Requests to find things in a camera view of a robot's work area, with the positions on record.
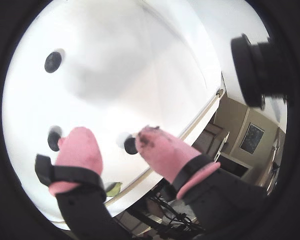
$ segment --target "black sleeve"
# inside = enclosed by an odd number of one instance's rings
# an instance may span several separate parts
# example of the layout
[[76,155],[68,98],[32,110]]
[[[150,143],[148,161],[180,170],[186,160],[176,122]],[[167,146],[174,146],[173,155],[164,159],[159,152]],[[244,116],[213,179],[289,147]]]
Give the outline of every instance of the black sleeve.
[[131,240],[106,209],[101,192],[80,186],[56,195],[61,214],[80,240]]
[[221,229],[261,206],[263,187],[243,182],[223,169],[191,188],[183,197],[208,232]]

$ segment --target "green object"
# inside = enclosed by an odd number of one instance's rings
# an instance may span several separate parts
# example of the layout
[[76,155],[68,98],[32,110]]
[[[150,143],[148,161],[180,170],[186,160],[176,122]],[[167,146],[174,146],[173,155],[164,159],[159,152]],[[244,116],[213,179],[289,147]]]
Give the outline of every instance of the green object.
[[114,197],[118,193],[120,193],[122,186],[122,182],[114,182],[110,186],[108,186],[105,190],[106,196],[107,197]]

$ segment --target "framed picture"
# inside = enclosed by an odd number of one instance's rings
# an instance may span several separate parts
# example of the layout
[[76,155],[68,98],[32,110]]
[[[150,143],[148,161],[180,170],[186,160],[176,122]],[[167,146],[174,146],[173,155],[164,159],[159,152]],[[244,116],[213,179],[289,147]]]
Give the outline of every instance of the framed picture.
[[240,148],[250,154],[254,154],[264,133],[264,130],[250,123],[249,128],[246,131],[243,141],[240,145]]

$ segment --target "beige wall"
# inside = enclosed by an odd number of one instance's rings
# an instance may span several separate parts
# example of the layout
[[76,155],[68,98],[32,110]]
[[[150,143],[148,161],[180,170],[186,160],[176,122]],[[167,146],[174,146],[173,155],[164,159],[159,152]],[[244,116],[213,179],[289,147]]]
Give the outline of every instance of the beige wall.
[[228,146],[223,151],[229,154],[237,139],[241,126],[244,122],[248,107],[226,95],[220,100],[220,105],[215,114],[214,124],[230,132],[228,137]]
[[[214,123],[230,132],[228,147],[223,152],[252,166],[252,171],[244,180],[254,183],[268,164],[269,154],[278,129],[277,124],[252,108],[248,109],[246,105],[227,98],[226,96],[224,96],[220,102]],[[264,130],[260,143],[253,154],[240,148],[250,123]]]

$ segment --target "black cable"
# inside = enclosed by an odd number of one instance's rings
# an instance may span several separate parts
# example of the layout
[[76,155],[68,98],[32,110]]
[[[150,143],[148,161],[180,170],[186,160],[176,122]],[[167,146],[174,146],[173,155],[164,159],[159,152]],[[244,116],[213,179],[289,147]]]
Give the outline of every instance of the black cable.
[[171,218],[171,217],[167,216],[165,212],[163,213],[163,215],[170,220],[168,226],[171,226],[173,224],[178,224],[178,225],[185,225],[186,228],[188,228],[190,231],[194,231],[194,230],[202,231],[203,230],[200,225],[193,223],[191,221],[191,219],[189,217],[187,217],[187,215],[185,213],[178,213],[167,202],[160,199],[160,197],[155,195],[153,198],[151,198],[151,200],[158,203],[160,206],[164,207],[169,212],[171,212],[172,214],[175,215],[174,218]]

